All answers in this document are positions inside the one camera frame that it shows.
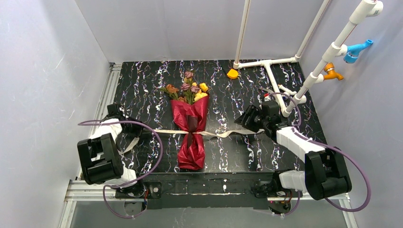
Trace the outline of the blue plastic faucet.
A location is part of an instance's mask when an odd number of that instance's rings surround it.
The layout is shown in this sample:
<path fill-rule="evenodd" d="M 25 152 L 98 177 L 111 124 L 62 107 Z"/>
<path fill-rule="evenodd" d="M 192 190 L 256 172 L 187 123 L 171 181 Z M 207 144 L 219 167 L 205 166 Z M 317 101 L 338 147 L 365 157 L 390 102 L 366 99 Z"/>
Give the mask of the blue plastic faucet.
<path fill-rule="evenodd" d="M 351 45 L 347 47 L 347 53 L 344 55 L 343 60 L 348 64 L 353 64 L 357 61 L 359 54 L 361 51 L 365 50 L 366 48 L 370 47 L 373 44 L 373 41 L 367 39 L 362 44 Z"/>

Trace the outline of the beige ribbon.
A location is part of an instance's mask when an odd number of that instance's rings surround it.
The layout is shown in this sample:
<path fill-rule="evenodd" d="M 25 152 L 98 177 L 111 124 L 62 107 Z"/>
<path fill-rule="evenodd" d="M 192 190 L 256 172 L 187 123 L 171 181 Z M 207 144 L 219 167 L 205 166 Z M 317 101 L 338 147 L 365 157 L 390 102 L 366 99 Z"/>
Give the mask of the beige ribbon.
<path fill-rule="evenodd" d="M 157 133 L 167 133 L 167 134 L 187 134 L 187 131 L 181 131 L 181 130 L 163 130 L 163 129 L 155 129 L 155 131 Z M 258 130 L 257 133 L 263 133 L 264 130 L 260 129 Z M 229 137 L 231 134 L 242 134 L 242 135 L 249 135 L 249 134 L 256 134 L 253 131 L 250 130 L 230 130 L 230 131 L 226 131 L 224 133 L 220 133 L 220 134 L 214 134 L 214 133 L 210 133 L 210 132 L 206 132 L 206 131 L 202 131 L 202 132 L 197 132 L 197 134 L 201 134 L 203 136 L 211 136 L 211 137 L 218 137 L 218 138 L 226 138 Z M 118 152 L 120 155 L 123 155 L 127 152 L 130 152 L 135 145 L 137 145 L 139 142 L 139 137 L 135 137 L 130 144 L 128 145 L 128 147 L 124 150 L 120 150 L 118 149 Z"/>

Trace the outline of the red wrapping paper sheet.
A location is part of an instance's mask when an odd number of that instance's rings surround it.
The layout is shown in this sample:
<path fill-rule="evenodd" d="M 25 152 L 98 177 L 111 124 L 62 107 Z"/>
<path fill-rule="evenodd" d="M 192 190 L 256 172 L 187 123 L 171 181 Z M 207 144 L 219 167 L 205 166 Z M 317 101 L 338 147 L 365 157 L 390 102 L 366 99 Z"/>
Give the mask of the red wrapping paper sheet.
<path fill-rule="evenodd" d="M 190 105 L 182 101 L 171 100 L 173 122 L 185 131 L 181 147 L 177 153 L 181 170 L 198 171 L 204 168 L 205 148 L 203 136 L 209 107 L 209 96 L 200 98 Z"/>

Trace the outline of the white PVC pipe frame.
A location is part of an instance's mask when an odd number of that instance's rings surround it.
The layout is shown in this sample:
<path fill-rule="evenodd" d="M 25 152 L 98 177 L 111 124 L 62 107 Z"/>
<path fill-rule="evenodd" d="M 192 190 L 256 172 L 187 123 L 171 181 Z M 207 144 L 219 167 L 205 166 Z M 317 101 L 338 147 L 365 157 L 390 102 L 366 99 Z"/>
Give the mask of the white PVC pipe frame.
<path fill-rule="evenodd" d="M 244 4 L 242 13 L 237 50 L 232 68 L 235 70 L 262 67 L 268 77 L 269 83 L 275 92 L 275 99 L 280 106 L 284 117 L 289 117 L 296 107 L 307 100 L 307 92 L 315 84 L 323 83 L 327 77 L 325 66 L 335 60 L 343 60 L 349 53 L 348 40 L 357 32 L 358 28 L 367 25 L 371 18 L 376 18 L 384 11 L 382 0 L 361 0 L 347 3 L 347 12 L 341 14 L 341 22 L 331 22 L 336 19 L 336 10 L 341 10 L 343 2 L 325 0 L 319 7 L 313 22 L 309 26 L 297 52 L 287 58 L 263 59 L 243 62 L 240 58 L 242 46 L 246 36 L 246 26 L 251 14 L 251 1 Z M 279 95 L 281 88 L 279 80 L 275 79 L 274 66 L 280 64 L 299 63 L 304 72 L 302 85 L 294 89 L 292 101 L 286 103 Z"/>

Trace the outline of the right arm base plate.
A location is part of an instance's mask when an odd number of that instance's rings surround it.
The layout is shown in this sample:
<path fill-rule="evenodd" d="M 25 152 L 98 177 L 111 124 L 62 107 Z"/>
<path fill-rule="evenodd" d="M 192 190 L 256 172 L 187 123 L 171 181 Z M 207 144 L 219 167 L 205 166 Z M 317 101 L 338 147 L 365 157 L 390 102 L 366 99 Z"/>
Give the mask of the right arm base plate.
<path fill-rule="evenodd" d="M 276 180 L 257 181 L 251 188 L 258 199 L 267 199 L 271 214 L 284 217 L 299 205 L 303 193 L 298 190 L 285 189 Z"/>

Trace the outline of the pink fake flower bunch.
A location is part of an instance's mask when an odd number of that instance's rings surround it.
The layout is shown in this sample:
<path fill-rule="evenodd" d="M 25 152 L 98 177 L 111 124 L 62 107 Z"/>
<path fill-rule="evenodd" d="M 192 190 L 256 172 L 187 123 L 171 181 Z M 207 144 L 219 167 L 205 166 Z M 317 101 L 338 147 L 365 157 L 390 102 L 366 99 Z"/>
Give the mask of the pink fake flower bunch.
<path fill-rule="evenodd" d="M 186 71 L 183 76 L 183 82 L 180 88 L 176 88 L 172 84 L 162 86 L 159 88 L 160 91 L 166 93 L 172 100 L 187 103 L 189 105 L 194 104 L 191 92 L 194 73 L 192 71 Z"/>

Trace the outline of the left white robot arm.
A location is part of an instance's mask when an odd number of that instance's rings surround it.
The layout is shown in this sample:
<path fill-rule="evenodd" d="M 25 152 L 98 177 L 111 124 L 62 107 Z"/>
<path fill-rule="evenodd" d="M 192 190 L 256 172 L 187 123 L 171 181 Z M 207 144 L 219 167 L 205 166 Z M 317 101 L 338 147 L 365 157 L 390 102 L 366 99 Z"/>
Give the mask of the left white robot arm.
<path fill-rule="evenodd" d="M 107 106 L 107 115 L 100 121 L 100 126 L 87 139 L 77 143 L 82 175 L 88 185 L 108 184 L 119 188 L 128 188 L 137 182 L 136 171 L 128 169 L 122 162 L 121 156 L 131 151 L 139 142 L 143 127 L 120 121 L 135 121 L 124 114 L 118 104 Z M 121 134 L 133 137 L 125 150 L 120 150 L 117 141 Z"/>

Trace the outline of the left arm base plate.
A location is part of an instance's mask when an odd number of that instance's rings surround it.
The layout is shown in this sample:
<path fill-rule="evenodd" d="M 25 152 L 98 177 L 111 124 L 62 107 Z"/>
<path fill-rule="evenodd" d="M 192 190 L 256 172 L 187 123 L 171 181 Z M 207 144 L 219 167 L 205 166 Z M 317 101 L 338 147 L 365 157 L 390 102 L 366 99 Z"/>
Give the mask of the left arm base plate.
<path fill-rule="evenodd" d="M 159 199 L 162 193 L 160 182 L 138 181 L 129 187 L 118 189 L 115 192 L 116 199 Z"/>

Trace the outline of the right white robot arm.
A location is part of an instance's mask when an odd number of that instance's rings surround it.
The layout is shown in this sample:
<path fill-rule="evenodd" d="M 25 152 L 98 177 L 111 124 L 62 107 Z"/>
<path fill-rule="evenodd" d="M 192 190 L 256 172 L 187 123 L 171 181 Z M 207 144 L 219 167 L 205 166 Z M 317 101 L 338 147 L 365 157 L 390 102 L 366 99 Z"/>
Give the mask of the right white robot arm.
<path fill-rule="evenodd" d="M 254 133 L 263 130 L 273 142 L 293 152 L 305 165 L 304 171 L 277 171 L 271 182 L 257 183 L 253 191 L 258 198 L 262 194 L 290 189 L 307 192 L 313 199 L 321 200 L 352 190 L 343 155 L 316 145 L 300 134 L 280 114 L 275 101 L 265 101 L 261 107 L 249 105 L 234 122 Z"/>

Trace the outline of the yellow fake flower bunch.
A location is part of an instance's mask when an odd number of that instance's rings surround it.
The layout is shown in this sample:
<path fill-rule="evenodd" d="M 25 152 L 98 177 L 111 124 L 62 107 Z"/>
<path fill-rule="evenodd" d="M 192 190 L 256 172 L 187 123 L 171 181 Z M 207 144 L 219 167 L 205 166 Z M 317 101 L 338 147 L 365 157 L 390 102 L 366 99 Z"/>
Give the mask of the yellow fake flower bunch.
<path fill-rule="evenodd" d="M 192 83 L 191 92 L 193 101 L 197 102 L 203 97 L 208 95 L 209 87 L 205 83 L 197 84 L 196 82 Z"/>

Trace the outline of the orange plastic faucet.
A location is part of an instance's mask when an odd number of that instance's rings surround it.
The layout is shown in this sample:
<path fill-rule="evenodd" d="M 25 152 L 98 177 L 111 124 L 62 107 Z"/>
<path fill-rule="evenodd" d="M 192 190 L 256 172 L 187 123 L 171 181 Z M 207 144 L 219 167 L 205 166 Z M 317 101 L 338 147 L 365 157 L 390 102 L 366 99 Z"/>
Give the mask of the orange plastic faucet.
<path fill-rule="evenodd" d="M 337 79 L 340 81 L 344 79 L 344 77 L 340 73 L 335 71 L 335 66 L 331 62 L 325 65 L 324 73 L 325 73 L 325 75 L 323 76 L 324 80 Z"/>

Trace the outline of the orange tape measure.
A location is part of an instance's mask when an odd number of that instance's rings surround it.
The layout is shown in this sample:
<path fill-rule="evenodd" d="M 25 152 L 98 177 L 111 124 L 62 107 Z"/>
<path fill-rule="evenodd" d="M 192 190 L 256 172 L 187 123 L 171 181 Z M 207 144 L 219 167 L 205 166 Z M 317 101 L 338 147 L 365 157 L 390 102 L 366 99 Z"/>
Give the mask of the orange tape measure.
<path fill-rule="evenodd" d="M 238 71 L 236 70 L 236 69 L 230 69 L 228 72 L 227 72 L 227 77 L 228 78 L 230 78 L 230 79 L 237 79 L 238 77 L 239 77 L 239 73 L 238 73 Z"/>

